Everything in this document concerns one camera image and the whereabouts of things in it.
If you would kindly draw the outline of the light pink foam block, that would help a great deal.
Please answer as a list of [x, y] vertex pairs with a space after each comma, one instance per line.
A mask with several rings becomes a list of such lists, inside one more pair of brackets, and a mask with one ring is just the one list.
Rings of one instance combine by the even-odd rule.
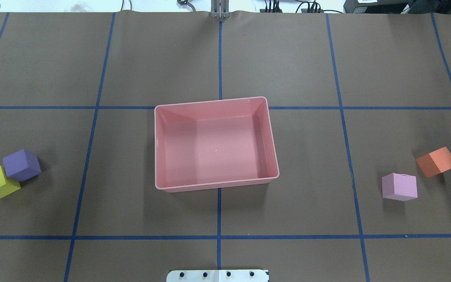
[[397, 201], [418, 198], [417, 177], [415, 175], [391, 173], [381, 178], [382, 197]]

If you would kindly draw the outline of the purple foam block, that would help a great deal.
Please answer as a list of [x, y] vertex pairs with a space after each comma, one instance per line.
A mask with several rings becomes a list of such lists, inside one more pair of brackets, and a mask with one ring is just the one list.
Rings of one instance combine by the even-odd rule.
[[20, 182], [42, 172], [38, 157], [25, 149], [3, 157], [2, 163], [6, 176]]

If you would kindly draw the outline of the pink plastic bin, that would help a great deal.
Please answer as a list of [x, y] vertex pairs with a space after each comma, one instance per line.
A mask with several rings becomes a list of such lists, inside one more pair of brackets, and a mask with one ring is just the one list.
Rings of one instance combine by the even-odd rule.
[[267, 184], [280, 168], [267, 98], [154, 109], [155, 187], [168, 193]]

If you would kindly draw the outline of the orange foam block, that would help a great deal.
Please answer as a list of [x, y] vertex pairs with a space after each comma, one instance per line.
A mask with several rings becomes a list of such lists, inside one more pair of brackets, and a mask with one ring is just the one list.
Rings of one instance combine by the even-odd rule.
[[451, 152], [445, 146], [415, 159], [426, 178], [444, 173], [451, 169]]

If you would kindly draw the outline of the aluminium frame post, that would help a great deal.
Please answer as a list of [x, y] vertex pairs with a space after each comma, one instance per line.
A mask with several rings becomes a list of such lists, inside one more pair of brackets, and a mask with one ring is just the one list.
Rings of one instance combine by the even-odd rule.
[[229, 18], [229, 0], [211, 0], [211, 18]]

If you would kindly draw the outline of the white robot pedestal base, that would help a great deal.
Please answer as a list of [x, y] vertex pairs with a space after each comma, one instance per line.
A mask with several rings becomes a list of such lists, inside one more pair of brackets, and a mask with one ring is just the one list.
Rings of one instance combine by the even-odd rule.
[[170, 271], [167, 282], [269, 282], [268, 270], [263, 269], [210, 269]]

